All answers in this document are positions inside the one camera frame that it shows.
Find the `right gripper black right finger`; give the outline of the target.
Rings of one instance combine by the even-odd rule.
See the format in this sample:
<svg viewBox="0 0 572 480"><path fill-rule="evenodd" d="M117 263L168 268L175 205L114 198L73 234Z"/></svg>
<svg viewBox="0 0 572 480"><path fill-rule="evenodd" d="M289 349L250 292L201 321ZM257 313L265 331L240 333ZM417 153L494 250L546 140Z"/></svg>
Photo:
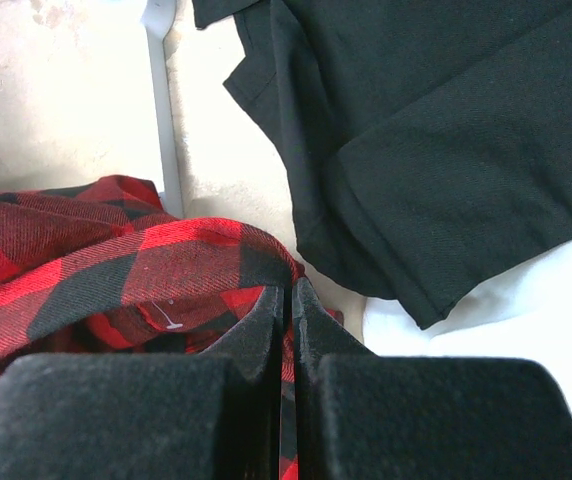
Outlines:
<svg viewBox="0 0 572 480"><path fill-rule="evenodd" d="M380 357L292 291L303 479L572 479L572 417L526 360Z"/></svg>

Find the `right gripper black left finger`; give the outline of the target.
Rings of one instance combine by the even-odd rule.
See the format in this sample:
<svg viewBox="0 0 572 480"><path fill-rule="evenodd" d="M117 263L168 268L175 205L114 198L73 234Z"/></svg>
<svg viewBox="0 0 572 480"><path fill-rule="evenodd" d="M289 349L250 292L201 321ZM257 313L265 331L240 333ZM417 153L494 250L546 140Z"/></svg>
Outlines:
<svg viewBox="0 0 572 480"><path fill-rule="evenodd" d="M199 354L36 354L0 377L0 479L275 479L283 293Z"/></svg>

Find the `red black plaid shirt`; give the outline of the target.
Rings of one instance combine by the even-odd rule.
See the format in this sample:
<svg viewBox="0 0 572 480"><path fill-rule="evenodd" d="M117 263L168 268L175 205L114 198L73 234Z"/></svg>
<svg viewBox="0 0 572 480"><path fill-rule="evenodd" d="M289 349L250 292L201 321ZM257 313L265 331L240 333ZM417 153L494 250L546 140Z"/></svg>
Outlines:
<svg viewBox="0 0 572 480"><path fill-rule="evenodd" d="M36 354L199 354L283 293L279 479L297 475L290 296L304 267L270 234L180 220L154 185L104 177L0 192L0 377Z"/></svg>

